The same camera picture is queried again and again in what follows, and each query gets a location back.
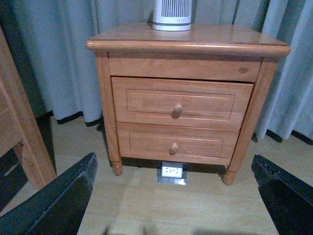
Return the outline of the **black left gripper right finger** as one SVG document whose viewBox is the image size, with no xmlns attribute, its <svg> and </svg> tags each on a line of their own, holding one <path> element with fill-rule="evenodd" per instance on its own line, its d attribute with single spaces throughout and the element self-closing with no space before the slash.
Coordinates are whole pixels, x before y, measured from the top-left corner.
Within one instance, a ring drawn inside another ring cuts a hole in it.
<svg viewBox="0 0 313 235">
<path fill-rule="evenodd" d="M 261 198 L 280 235 L 313 233 L 313 187 L 261 155 L 251 170 Z"/>
</svg>

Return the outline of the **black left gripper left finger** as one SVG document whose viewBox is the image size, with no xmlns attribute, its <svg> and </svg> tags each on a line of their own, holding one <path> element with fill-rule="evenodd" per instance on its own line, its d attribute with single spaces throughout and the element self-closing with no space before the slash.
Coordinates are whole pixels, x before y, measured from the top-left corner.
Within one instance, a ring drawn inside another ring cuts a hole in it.
<svg viewBox="0 0 313 235">
<path fill-rule="evenodd" d="M 88 206 L 97 172 L 89 153 L 29 199 L 0 218 L 2 235 L 75 235 Z"/>
</svg>

